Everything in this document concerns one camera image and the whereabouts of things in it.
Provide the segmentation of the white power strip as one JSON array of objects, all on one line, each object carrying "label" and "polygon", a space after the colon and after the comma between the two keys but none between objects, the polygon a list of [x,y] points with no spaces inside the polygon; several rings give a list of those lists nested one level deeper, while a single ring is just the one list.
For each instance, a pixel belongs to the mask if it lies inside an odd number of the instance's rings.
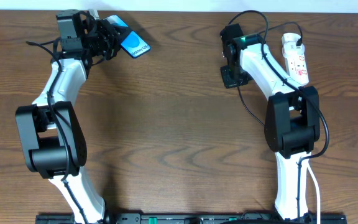
[{"label": "white power strip", "polygon": [[[282,36],[282,46],[284,42],[296,42],[300,45],[301,36],[295,33],[285,33]],[[306,65],[306,58],[304,56],[285,58],[286,71],[288,75],[294,79],[301,86],[309,83],[308,70]]]}]

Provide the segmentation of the blue Galaxy smartphone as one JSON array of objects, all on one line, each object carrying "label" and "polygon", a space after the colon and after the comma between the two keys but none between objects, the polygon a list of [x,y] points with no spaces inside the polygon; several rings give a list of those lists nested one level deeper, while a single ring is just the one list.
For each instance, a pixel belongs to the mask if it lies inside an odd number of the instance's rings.
[{"label": "blue Galaxy smartphone", "polygon": [[139,58],[151,50],[151,46],[133,31],[119,16],[112,15],[104,19],[108,21],[120,36],[121,48],[132,58]]}]

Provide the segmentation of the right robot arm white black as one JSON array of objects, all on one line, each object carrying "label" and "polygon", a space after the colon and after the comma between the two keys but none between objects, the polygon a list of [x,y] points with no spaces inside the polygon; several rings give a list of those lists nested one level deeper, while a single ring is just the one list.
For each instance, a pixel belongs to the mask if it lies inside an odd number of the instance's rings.
[{"label": "right robot arm white black", "polygon": [[308,156],[319,139],[319,96],[308,86],[302,35],[283,34],[285,68],[259,33],[245,35],[239,24],[229,24],[220,36],[227,60],[221,67],[224,86],[239,88],[253,80],[267,99],[264,134],[277,160],[275,210],[284,221],[305,222]]}]

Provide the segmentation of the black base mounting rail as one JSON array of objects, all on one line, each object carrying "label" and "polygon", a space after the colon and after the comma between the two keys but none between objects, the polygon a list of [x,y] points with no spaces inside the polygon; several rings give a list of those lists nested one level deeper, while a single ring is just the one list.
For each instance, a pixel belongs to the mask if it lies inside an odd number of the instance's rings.
[{"label": "black base mounting rail", "polygon": [[[159,215],[159,214],[139,214],[121,213],[115,216],[105,217],[104,220],[88,223],[116,223],[116,224],[217,224],[217,223],[317,223],[317,215],[306,213],[301,221],[283,220],[278,214],[272,212],[245,212],[241,215],[236,214],[187,214],[187,215]],[[35,218],[36,224],[52,223],[78,223],[74,215],[42,214]],[[323,224],[346,224],[347,217],[341,214],[322,214]]]}]

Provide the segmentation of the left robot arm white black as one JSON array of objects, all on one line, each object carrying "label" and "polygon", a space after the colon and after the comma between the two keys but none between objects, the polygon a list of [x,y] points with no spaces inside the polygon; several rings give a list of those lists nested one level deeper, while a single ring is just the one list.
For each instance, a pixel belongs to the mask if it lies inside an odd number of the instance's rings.
[{"label": "left robot arm white black", "polygon": [[93,10],[64,10],[56,15],[59,37],[46,43],[28,41],[51,55],[52,72],[41,94],[15,113],[25,164],[49,180],[64,196],[71,215],[37,215],[36,223],[117,223],[95,190],[85,164],[87,147],[74,110],[94,57],[111,60],[131,33],[118,16],[99,19]]}]

